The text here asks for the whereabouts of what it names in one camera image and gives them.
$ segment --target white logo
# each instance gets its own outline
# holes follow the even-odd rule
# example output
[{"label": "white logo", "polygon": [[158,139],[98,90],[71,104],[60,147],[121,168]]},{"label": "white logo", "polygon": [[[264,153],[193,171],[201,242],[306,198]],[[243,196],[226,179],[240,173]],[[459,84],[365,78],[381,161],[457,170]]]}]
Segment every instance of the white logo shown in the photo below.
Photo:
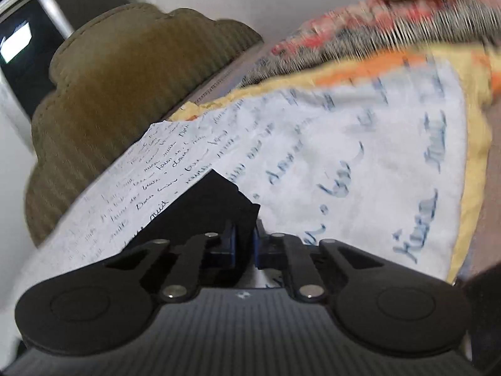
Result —
[{"label": "white logo", "polygon": [[242,300],[245,300],[245,298],[249,298],[251,296],[251,293],[249,291],[240,291],[236,294],[236,296],[238,298],[242,298]]}]

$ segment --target silver rivet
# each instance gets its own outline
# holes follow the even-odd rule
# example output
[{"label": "silver rivet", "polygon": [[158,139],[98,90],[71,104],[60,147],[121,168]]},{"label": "silver rivet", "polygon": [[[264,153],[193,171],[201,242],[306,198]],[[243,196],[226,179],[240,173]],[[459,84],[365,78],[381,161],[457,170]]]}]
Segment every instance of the silver rivet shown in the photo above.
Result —
[{"label": "silver rivet", "polygon": [[163,289],[162,291],[163,295],[165,295],[168,298],[177,298],[177,297],[182,297],[187,293],[187,290],[185,287],[174,284],[172,286],[167,286]]},{"label": "silver rivet", "polygon": [[324,293],[324,289],[315,284],[308,284],[299,288],[299,293],[306,298],[317,298]]}]

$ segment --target brown velvet upholstery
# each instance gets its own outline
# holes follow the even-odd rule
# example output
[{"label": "brown velvet upholstery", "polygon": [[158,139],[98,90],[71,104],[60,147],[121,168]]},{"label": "brown velvet upholstery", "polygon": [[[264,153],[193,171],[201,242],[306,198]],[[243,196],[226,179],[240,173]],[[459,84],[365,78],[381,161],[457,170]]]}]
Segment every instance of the brown velvet upholstery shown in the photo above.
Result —
[{"label": "brown velvet upholstery", "polygon": [[34,243],[151,123],[260,40],[237,21],[149,4],[119,7],[77,30],[54,54],[56,90],[33,116],[38,163],[26,218]]}]

